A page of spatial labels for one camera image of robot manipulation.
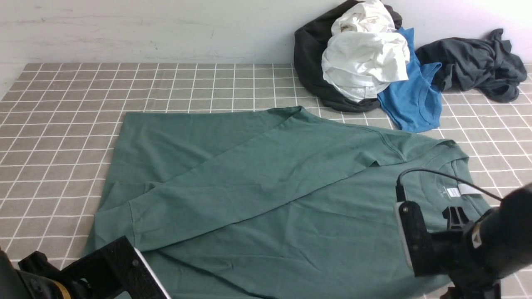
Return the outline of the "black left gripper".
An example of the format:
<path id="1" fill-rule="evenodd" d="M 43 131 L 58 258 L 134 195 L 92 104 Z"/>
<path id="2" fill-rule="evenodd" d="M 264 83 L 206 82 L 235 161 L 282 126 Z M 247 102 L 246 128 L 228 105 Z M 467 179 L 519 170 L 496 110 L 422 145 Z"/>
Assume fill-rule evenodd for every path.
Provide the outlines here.
<path id="1" fill-rule="evenodd" d="M 68 276 L 39 251 L 21 259 L 18 267 L 17 274 L 28 299 L 114 299 L 125 293 L 114 278 L 91 283 L 86 278 Z"/>

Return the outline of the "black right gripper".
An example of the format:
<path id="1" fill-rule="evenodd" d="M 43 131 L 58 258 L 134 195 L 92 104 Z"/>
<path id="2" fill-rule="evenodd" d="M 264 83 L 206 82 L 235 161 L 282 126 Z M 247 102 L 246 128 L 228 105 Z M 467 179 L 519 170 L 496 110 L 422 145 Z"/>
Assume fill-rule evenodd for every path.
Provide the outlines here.
<path id="1" fill-rule="evenodd" d="M 441 299 L 500 299 L 500 245 L 498 208 L 489 209 L 477 221 L 458 208 L 449 208 L 448 230 L 433 233 L 440 274 L 452 286 Z"/>

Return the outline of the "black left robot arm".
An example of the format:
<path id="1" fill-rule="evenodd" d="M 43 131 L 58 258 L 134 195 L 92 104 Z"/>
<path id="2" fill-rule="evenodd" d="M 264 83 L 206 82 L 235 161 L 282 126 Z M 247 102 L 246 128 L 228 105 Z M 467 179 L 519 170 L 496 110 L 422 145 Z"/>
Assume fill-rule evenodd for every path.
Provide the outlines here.
<path id="1" fill-rule="evenodd" d="M 38 251 L 23 259 L 24 270 L 15 269 L 3 250 L 0 255 L 2 299 L 114 299 L 127 292 L 116 279 L 90 284 L 72 278 Z"/>

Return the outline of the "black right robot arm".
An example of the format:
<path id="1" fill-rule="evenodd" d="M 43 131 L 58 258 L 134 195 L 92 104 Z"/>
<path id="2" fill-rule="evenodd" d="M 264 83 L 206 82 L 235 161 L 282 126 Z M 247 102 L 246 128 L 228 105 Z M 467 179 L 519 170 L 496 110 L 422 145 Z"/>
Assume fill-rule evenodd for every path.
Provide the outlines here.
<path id="1" fill-rule="evenodd" d="M 502 280 L 531 265 L 531 185 L 506 195 L 476 222 L 433 233 L 443 299 L 500 299 Z"/>

